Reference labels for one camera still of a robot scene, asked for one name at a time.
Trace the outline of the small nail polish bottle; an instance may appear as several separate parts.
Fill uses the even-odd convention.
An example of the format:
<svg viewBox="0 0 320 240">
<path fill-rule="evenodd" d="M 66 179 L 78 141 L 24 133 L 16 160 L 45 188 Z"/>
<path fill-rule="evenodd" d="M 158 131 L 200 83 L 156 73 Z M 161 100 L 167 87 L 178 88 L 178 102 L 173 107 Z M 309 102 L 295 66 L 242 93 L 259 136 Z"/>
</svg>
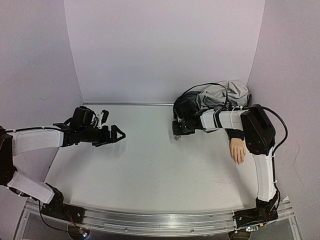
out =
<svg viewBox="0 0 320 240">
<path fill-rule="evenodd" d="M 181 136 L 180 136 L 180 135 L 175 135 L 175 136 L 174 136 L 174 140 L 175 140 L 175 141 L 179 141 L 180 139 L 181 139 Z"/>
</svg>

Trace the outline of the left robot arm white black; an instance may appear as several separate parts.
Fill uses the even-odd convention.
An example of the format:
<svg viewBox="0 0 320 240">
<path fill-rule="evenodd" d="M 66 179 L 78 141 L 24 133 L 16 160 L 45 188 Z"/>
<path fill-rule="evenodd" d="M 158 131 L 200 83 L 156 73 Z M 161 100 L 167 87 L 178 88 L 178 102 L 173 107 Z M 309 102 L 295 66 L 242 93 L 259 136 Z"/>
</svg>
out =
<svg viewBox="0 0 320 240">
<path fill-rule="evenodd" d="M 79 143 L 90 143 L 94 147 L 114 144 L 126 138 L 116 125 L 107 126 L 109 112 L 96 114 L 93 110 L 79 106 L 73 116 L 53 126 L 21 129 L 0 129 L 0 184 L 18 193 L 32 197 L 44 204 L 56 218 L 64 218 L 67 206 L 55 197 L 59 192 L 52 186 L 36 180 L 14 165 L 13 158 L 22 153 L 47 149 L 65 148 Z"/>
</svg>

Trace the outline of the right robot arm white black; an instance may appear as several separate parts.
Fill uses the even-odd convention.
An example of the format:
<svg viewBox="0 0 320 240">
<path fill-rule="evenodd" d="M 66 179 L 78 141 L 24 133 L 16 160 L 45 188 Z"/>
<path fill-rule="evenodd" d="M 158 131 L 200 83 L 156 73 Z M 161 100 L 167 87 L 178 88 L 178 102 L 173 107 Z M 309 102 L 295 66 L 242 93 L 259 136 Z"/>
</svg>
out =
<svg viewBox="0 0 320 240">
<path fill-rule="evenodd" d="M 257 175 L 255 207 L 238 210 L 233 218 L 237 228 L 258 226 L 278 218 L 281 194 L 275 177 L 274 151 L 276 130 L 264 107 L 224 105 L 200 109 L 181 97 L 173 105 L 172 131 L 175 136 L 194 134 L 197 130 L 212 132 L 219 129 L 244 133 L 246 148 L 252 154 Z"/>
</svg>

